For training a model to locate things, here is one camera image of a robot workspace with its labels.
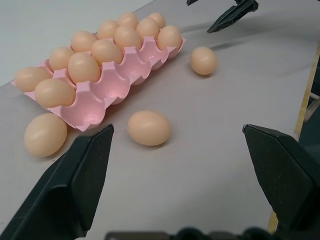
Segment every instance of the gray surface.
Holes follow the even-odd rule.
[[[233,1],[200,0],[186,7],[185,0],[156,0],[137,11],[140,19],[164,13],[188,42],[122,104],[108,108],[106,122],[114,124],[115,133],[87,239],[101,240],[111,230],[174,233],[194,226],[239,233],[249,226],[267,227],[271,208],[241,130],[248,123],[294,133],[319,39],[320,3],[260,2],[258,11],[211,35],[207,28]],[[214,76],[199,77],[190,70],[190,52],[197,46],[216,52]],[[0,88],[0,100],[3,230],[57,158],[35,159],[23,146],[27,124],[45,111],[9,84]],[[163,147],[137,145],[126,133],[130,115],[145,109],[172,121],[172,139]],[[69,143],[77,134],[71,131]]]

